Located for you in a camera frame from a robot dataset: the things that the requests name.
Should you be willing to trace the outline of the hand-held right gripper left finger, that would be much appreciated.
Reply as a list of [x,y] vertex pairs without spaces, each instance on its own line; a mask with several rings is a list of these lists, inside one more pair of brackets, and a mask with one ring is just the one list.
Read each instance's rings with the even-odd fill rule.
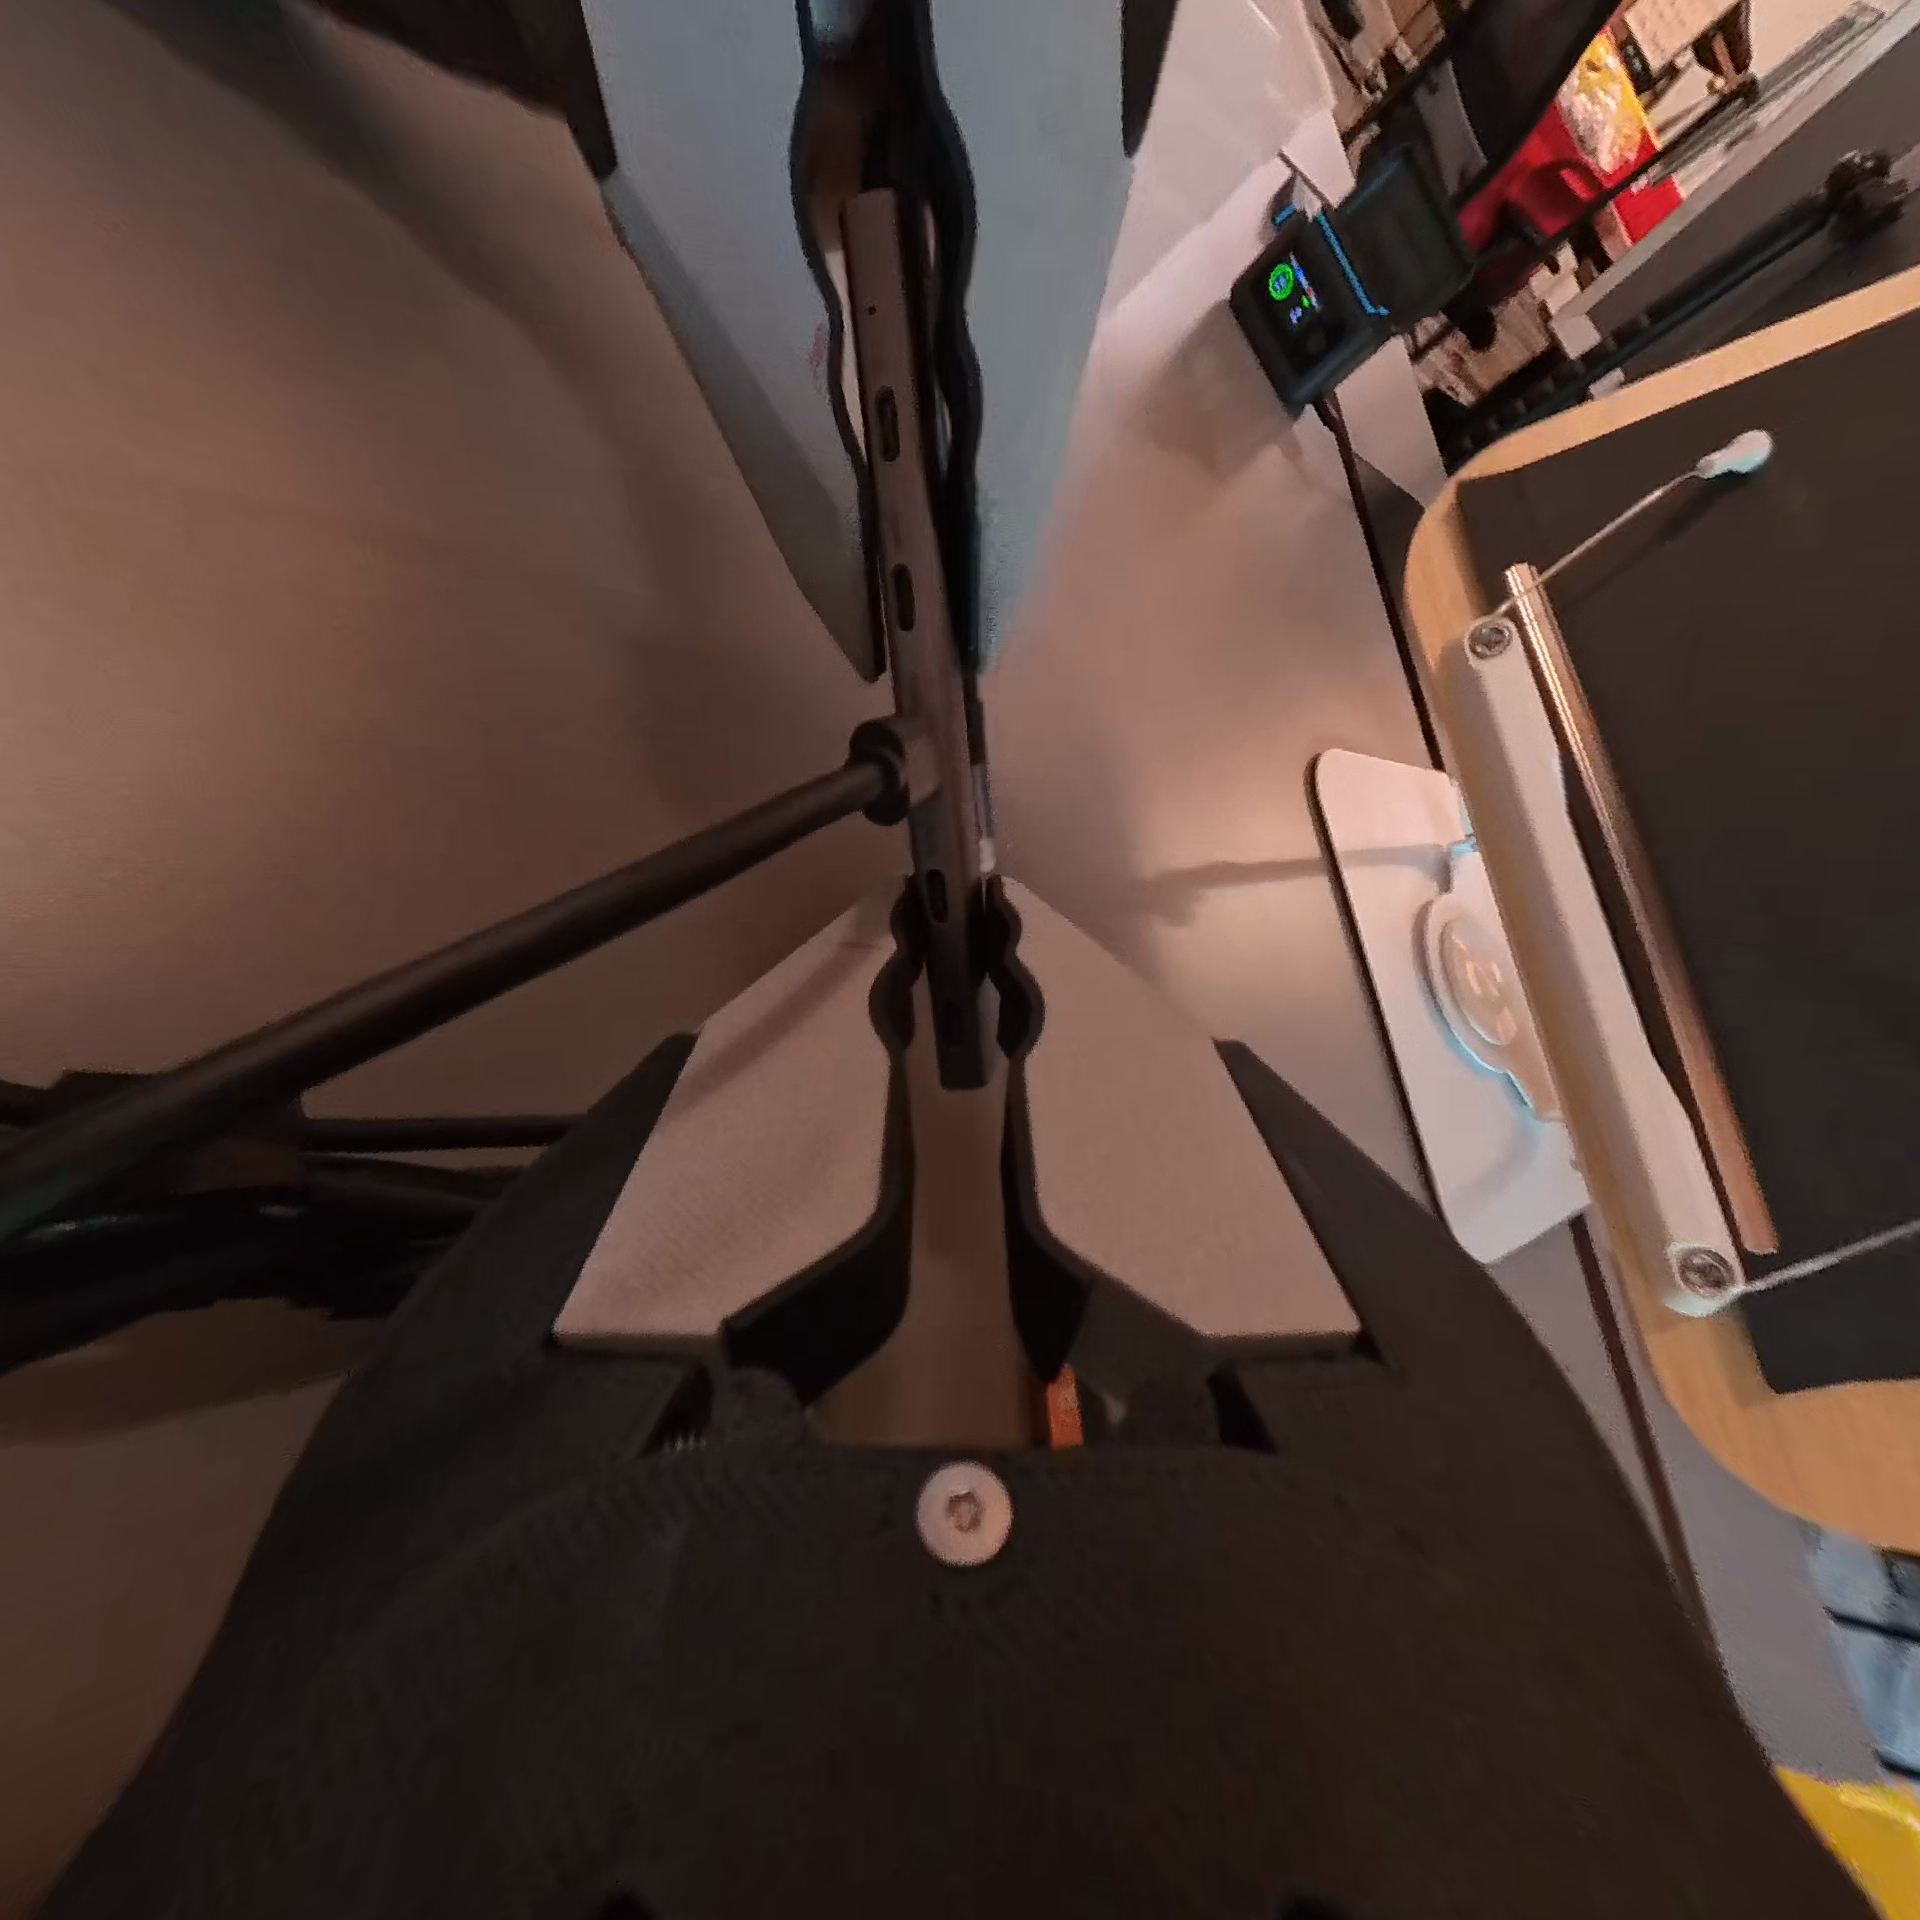
[[897,894],[861,898],[701,1028],[554,1344],[720,1360],[818,1404],[894,1334],[916,1211]]

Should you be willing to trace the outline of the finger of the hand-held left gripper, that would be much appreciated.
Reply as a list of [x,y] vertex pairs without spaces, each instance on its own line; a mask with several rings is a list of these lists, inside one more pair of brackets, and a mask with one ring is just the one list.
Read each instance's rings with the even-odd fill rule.
[[1134,177],[1123,2],[916,2],[937,525],[973,671],[1018,627]]
[[844,284],[804,177],[811,2],[586,2],[603,202],[763,525],[851,671],[884,674]]

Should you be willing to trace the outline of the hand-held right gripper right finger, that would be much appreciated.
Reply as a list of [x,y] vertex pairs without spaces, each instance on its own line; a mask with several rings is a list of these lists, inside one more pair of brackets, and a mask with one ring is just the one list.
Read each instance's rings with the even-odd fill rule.
[[1221,1045],[998,881],[1010,1295],[1040,1381],[1210,1381],[1358,1350],[1361,1318]]

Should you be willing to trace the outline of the slim grey usb hub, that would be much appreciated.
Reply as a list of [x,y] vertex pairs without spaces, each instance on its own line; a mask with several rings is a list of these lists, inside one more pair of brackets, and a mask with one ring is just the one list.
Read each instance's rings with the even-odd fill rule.
[[878,585],[894,732],[906,761],[906,828],[923,932],[923,974],[940,1084],[981,1092],[990,1061],[986,965],[978,958],[986,901],[963,661],[951,632],[947,560],[934,522],[934,458],[927,431],[923,350],[906,271],[897,194],[870,190],[840,208],[846,321],[858,370]]

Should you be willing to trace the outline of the black charging case with screen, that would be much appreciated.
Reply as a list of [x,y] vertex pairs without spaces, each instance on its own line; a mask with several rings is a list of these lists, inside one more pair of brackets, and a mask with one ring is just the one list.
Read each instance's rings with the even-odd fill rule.
[[1284,411],[1301,417],[1473,281],[1474,251],[1431,158],[1403,145],[1341,202],[1290,177],[1228,312]]

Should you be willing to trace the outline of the red table cloth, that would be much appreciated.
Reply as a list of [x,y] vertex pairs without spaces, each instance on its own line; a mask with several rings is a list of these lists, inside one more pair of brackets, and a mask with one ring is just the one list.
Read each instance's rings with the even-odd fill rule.
[[1640,95],[1617,102],[1558,100],[1518,154],[1467,202],[1461,232],[1473,251],[1500,242],[1524,251],[1567,235],[1638,165],[1661,154]]

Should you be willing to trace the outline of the grey framed panel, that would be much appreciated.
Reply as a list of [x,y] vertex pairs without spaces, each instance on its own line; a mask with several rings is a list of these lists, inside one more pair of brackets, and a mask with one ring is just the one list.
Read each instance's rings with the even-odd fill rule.
[[1824,38],[1828,57],[1790,57],[1794,82],[1763,85],[1761,108],[1716,150],[1716,170],[1693,181],[1677,214],[1554,315],[1560,350],[1594,350],[1820,190],[1844,158],[1900,160],[1918,145],[1918,7],[1858,2]]

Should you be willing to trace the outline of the black bar with knob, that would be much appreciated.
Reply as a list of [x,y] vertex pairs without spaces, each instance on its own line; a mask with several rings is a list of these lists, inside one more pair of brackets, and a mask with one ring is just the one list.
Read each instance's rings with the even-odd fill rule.
[[1908,191],[1900,162],[1886,152],[1870,150],[1841,158],[1814,191],[1790,202],[1781,214],[1771,214],[1761,230],[1711,258],[1676,291],[1610,331],[1604,338],[1606,352],[1624,355],[1626,361],[1638,357],[1656,341],[1698,321],[1716,304],[1740,291],[1814,240],[1838,238],[1844,242],[1858,242],[1893,224],[1908,201]]

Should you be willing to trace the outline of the yellow storage bin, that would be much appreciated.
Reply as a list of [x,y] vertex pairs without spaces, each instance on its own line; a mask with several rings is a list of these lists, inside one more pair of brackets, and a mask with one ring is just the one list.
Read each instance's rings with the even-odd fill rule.
[[1908,1782],[1831,1782],[1774,1770],[1881,1917],[1918,1917],[1918,1794]]

